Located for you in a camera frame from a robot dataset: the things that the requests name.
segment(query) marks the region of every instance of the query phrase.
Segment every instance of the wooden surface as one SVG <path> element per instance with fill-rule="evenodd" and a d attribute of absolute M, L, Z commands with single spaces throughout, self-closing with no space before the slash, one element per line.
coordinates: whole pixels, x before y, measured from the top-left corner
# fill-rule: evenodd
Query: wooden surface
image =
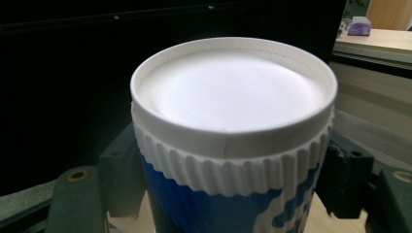
<path fill-rule="evenodd" d="M 343 35 L 336 39 L 336 44 L 374 47 L 381 50 L 397 50 L 412 54 L 412 32 L 372 29 L 369 36 Z"/>
<path fill-rule="evenodd" d="M 358 219 L 339 219 L 329 216 L 315 193 L 304 233 L 364 233 L 366 217 L 366 213 L 361 213 Z M 143 198 L 141 212 L 137 219 L 109 217 L 109 221 L 126 233 L 155 232 L 147 195 Z"/>
<path fill-rule="evenodd" d="M 412 0 L 372 0 L 366 17 L 373 28 L 405 31 L 412 17 Z"/>
<path fill-rule="evenodd" d="M 372 29 L 369 36 L 344 34 L 333 50 L 412 64 L 412 32 Z"/>

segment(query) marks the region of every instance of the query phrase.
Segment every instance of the white plastic lid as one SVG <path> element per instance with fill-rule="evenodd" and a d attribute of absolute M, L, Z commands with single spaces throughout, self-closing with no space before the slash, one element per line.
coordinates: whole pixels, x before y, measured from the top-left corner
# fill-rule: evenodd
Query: white plastic lid
<path fill-rule="evenodd" d="M 295 47 L 212 38 L 163 50 L 134 72 L 141 127 L 176 150 L 216 158 L 265 156 L 308 142 L 327 124 L 332 71 Z"/>

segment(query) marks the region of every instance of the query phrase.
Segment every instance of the white substance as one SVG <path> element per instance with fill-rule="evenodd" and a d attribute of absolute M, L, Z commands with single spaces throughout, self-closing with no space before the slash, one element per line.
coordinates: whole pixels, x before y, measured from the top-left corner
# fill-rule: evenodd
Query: white substance
<path fill-rule="evenodd" d="M 325 102 L 319 83 L 254 52 L 211 50 L 156 67 L 137 89 L 151 112 L 226 133 L 281 127 Z"/>

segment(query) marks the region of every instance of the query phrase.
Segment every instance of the purple object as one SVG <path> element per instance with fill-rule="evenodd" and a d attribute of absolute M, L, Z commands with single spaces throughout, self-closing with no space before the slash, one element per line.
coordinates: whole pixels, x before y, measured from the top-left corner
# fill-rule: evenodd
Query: purple object
<path fill-rule="evenodd" d="M 370 23 L 357 22 L 349 28 L 349 36 L 368 36 L 370 34 Z"/>

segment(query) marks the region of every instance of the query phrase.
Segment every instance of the dark background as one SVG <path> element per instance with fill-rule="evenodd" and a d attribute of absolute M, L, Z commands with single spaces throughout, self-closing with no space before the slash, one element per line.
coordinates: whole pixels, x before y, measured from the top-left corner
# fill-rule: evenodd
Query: dark background
<path fill-rule="evenodd" d="M 131 121 L 131 75 L 152 54 L 195 39 L 247 36 L 328 63 L 345 3 L 2 1 L 0 195 L 97 164 Z"/>

